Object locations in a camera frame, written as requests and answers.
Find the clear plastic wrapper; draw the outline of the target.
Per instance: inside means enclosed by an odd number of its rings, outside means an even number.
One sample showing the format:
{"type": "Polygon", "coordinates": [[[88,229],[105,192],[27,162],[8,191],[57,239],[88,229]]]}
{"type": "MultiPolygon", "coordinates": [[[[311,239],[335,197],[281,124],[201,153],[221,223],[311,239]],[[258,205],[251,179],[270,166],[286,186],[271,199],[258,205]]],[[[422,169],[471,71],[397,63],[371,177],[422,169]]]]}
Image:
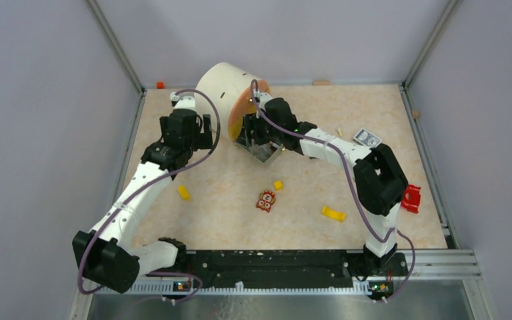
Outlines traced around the clear plastic wrapper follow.
{"type": "Polygon", "coordinates": [[[268,162],[279,147],[269,132],[268,122],[256,114],[244,115],[242,120],[241,131],[236,143],[261,163],[268,162]]]}

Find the cream round drawer organizer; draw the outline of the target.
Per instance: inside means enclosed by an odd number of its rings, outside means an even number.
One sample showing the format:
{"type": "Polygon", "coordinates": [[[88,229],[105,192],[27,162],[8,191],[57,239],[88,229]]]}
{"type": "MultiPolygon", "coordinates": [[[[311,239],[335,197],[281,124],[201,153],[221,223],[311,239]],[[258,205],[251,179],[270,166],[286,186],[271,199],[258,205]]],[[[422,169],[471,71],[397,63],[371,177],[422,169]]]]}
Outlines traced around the cream round drawer organizer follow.
{"type": "Polygon", "coordinates": [[[216,106],[221,123],[221,137],[232,141],[260,163],[267,164],[279,155],[281,144],[274,141],[256,145],[247,140],[243,130],[246,124],[244,116],[256,112],[250,94],[250,84],[254,79],[261,91],[270,92],[266,80],[230,63],[220,62],[200,78],[196,90],[206,94],[216,106]]]}

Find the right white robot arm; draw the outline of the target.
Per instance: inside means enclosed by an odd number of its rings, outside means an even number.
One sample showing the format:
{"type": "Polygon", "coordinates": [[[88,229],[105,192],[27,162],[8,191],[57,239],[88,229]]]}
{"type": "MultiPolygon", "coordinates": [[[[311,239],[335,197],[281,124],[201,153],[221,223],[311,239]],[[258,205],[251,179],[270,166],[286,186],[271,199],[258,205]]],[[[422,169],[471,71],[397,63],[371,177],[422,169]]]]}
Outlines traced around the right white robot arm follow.
{"type": "Polygon", "coordinates": [[[397,228],[397,213],[409,183],[392,149],[382,143],[375,147],[351,143],[312,123],[298,121],[288,102],[260,90],[256,79],[251,81],[249,92],[256,108],[256,141],[278,139],[290,151],[343,169],[369,232],[365,268],[374,275],[383,274],[397,250],[396,236],[412,244],[397,228]]]}

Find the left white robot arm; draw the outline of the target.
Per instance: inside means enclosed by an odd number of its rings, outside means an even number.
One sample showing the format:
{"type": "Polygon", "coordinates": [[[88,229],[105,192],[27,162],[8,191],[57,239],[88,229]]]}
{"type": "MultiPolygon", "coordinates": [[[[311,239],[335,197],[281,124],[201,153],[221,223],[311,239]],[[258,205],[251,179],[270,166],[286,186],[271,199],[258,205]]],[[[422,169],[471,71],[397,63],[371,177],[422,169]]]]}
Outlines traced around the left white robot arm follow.
{"type": "Polygon", "coordinates": [[[211,116],[198,112],[195,95],[208,102],[214,115],[219,114],[212,100],[197,89],[172,92],[172,111],[159,119],[161,136],[144,150],[129,184],[90,231],[74,236],[80,293],[90,295],[103,287],[124,293],[139,277],[159,269],[174,276],[186,270],[181,242],[161,238],[136,249],[131,248],[131,242],[161,192],[179,173],[207,160],[219,144],[221,122],[216,121],[213,133],[211,116]],[[85,289],[86,279],[97,288],[85,289]]]}

